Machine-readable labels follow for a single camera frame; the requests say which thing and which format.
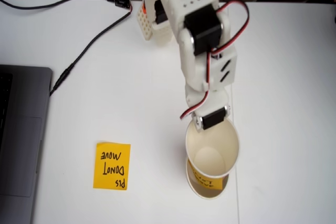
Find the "white paper cup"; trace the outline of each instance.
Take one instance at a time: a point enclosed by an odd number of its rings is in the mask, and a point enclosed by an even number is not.
[[[191,168],[188,158],[186,159],[186,162],[185,162],[185,168],[186,168],[187,180],[188,180],[188,183],[192,191],[194,191],[194,193],[196,193],[201,198],[215,199],[215,198],[218,198],[224,192],[224,189],[226,188],[226,185],[229,179],[229,175],[224,177],[221,190],[208,189],[208,188],[201,186],[196,180],[195,174],[193,173],[193,170]]]
[[[234,168],[239,153],[238,134],[229,119],[198,132],[194,123],[187,128],[186,151],[194,176],[187,177],[190,186],[197,182],[209,190],[223,191],[223,180]]]

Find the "red wire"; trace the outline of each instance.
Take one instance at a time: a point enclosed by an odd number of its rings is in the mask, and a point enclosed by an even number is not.
[[[246,18],[246,21],[245,23],[243,24],[243,26],[238,30],[238,32],[225,44],[221,45],[220,47],[218,47],[217,49],[215,50],[212,50],[211,51],[211,54],[213,56],[221,53],[224,49],[226,49],[228,46],[230,46],[233,42],[235,42],[235,40],[242,34],[242,32],[245,30],[245,28],[247,27],[248,25],[248,22],[250,20],[250,12],[248,10],[248,6],[243,2],[243,1],[240,1],[240,0],[231,0],[227,3],[225,3],[223,6],[221,6],[219,9],[216,10],[216,12],[221,12],[222,10],[224,10],[227,6],[229,6],[230,4],[232,3],[237,3],[237,4],[240,4],[242,5],[246,12],[247,12],[247,18]]]
[[[207,58],[206,58],[206,83],[209,84],[210,82],[210,61],[211,61],[211,54],[208,52],[207,53]],[[199,108],[208,98],[209,95],[209,91],[205,91],[205,95],[203,97],[203,99],[196,105],[190,107],[189,109],[187,109],[186,111],[184,111],[182,113],[182,115],[180,116],[180,119],[184,119],[187,115],[189,115],[190,113],[192,113],[193,111],[195,111],[197,108]]]

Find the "laptop trackpad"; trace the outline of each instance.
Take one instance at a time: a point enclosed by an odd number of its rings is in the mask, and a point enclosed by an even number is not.
[[[30,197],[35,177],[41,118],[15,118],[3,139],[0,194]]]

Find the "yellow sticky note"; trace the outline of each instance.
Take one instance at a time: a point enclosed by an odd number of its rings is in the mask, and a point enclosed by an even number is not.
[[[97,144],[93,187],[127,190],[130,152],[130,144]]]
[[[208,178],[202,174],[200,174],[190,163],[188,160],[191,169],[193,170],[193,173],[198,181],[198,183],[208,189],[217,189],[217,190],[223,190],[223,178]]]

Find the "laptop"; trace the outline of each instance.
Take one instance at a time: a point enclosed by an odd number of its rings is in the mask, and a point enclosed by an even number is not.
[[[0,223],[29,224],[51,70],[0,65]]]

